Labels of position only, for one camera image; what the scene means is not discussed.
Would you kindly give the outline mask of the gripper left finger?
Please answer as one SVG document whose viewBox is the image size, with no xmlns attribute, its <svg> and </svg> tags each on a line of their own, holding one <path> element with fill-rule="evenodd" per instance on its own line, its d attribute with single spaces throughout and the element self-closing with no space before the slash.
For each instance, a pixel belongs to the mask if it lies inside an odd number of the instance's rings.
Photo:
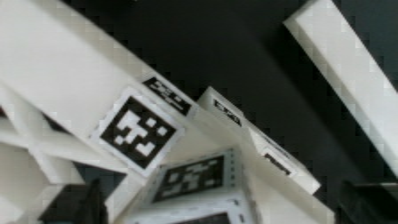
<svg viewBox="0 0 398 224">
<path fill-rule="evenodd" d="M 108 224 L 108 212 L 99 180 L 69 184 L 38 216 L 42 224 Z"/>
</svg>

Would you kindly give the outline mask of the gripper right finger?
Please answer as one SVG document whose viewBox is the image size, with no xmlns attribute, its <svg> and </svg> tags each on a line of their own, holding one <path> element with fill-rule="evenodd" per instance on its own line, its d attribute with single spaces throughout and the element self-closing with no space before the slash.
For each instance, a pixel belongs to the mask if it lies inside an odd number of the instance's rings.
<svg viewBox="0 0 398 224">
<path fill-rule="evenodd" d="M 337 198 L 337 224 L 398 224 L 398 182 L 344 181 Z"/>
</svg>

